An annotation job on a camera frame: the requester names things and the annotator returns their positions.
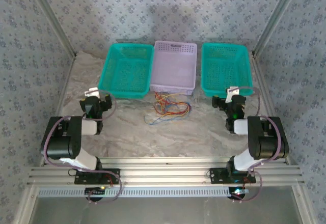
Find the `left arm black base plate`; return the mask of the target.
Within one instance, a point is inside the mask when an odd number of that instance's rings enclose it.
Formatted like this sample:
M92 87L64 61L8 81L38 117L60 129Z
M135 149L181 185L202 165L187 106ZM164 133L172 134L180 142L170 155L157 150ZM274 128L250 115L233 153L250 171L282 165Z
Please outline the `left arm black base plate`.
M120 169L102 169L100 172L98 170L82 172L69 169L68 175L74 177L76 185L116 185L119 184L116 175L120 177L120 171Z

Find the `lavender plastic mesh basket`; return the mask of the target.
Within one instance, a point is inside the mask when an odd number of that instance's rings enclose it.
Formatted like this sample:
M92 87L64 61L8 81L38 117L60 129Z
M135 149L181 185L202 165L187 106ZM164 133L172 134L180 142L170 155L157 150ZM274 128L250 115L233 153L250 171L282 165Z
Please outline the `lavender plastic mesh basket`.
M191 95L196 85L197 44L156 41L150 91Z

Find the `aluminium frame side rail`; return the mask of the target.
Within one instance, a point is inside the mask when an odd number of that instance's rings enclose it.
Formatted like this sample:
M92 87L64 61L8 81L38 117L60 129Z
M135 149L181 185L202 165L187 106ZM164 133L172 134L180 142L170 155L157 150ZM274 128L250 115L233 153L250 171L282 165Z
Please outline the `aluminium frame side rail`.
M261 109L260 113L265 116L277 116L274 103L269 93L268 85L263 76L263 72L252 52L249 52L253 85L260 91Z
M65 103L64 101L67 93L67 87L68 87L75 58L76 56L74 56L69 61L68 63L69 66L63 71L62 75L60 76L60 78L62 78L62 81L58 90L54 93L54 100L53 100L54 104L50 114L51 116L60 116L62 114L64 103Z

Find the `aluminium frame leg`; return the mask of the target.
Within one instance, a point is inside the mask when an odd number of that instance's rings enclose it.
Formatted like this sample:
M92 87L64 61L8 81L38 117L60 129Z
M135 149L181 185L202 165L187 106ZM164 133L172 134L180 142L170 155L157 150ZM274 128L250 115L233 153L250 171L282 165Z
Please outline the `aluminium frame leg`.
M298 207L298 211L299 211L302 223L310 224L310 219L309 219L309 215L308 215L307 207L306 207L306 201L305 201L301 186L298 184L295 186L292 186L292 190L293 190L293 194L295 197L295 201L296 201L296 204Z
M22 193L13 224L29 224L38 192L38 187L30 186L25 188Z

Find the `aluminium frame post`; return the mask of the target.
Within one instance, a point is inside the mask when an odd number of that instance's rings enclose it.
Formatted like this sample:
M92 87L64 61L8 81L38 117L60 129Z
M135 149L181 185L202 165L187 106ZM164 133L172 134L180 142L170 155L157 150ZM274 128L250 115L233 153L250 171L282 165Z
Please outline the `aluminium frame post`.
M52 10L48 0L36 0L38 5L40 6L42 12L46 16L49 25L51 26L52 30L56 34L59 42L61 43L62 47L65 49L67 54L70 56L70 58L74 59L76 56L75 50L72 47L68 37L66 36L63 28L61 27L61 24L56 17L54 11Z
M273 10L264 31L262 32L260 38L257 41L255 48L253 49L253 56L255 58L261 56L265 46L270 40L272 34L274 33L276 27L278 26L282 16L286 12L291 1L292 0L278 0L277 5Z

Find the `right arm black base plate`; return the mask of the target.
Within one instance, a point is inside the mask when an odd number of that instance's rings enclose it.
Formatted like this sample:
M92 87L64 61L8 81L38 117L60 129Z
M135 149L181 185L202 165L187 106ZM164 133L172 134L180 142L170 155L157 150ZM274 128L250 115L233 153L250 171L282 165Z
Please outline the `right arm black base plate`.
M211 184L246 184L256 183L255 176L249 172L230 170L227 168L211 168L209 170Z

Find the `aluminium mounting rail beam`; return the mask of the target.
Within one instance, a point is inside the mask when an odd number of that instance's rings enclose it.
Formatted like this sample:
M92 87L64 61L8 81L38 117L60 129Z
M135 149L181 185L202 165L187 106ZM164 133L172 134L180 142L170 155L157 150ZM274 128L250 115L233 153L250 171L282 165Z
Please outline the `aluminium mounting rail beam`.
M104 168L120 169L122 183L127 187L209 186L208 170L225 167L227 157L140 157L102 158ZM298 165L279 159L258 167L263 186L303 184ZM35 186L72 186L74 178L68 169L45 164L30 169L27 183Z

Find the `black controller board with LED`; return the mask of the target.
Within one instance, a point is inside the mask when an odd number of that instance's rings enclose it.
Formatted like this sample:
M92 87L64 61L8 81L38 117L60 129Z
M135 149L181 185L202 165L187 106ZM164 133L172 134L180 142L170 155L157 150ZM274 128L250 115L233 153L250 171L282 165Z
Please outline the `black controller board with LED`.
M242 201L249 190L246 188L239 188L239 187L229 187L230 196L229 199L233 201Z
M103 199L105 195L105 187L90 187L86 188L84 195L89 202L98 202Z

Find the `teal plastic mesh basket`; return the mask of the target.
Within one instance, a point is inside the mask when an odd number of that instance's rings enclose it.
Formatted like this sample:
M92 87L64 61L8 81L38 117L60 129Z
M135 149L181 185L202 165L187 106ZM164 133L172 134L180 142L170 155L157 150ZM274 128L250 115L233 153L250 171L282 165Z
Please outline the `teal plastic mesh basket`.
M143 98L149 91L154 47L141 43L110 46L98 88L117 98Z
M231 43L203 43L201 48L201 88L208 97L227 97L230 87L252 87L247 48Z

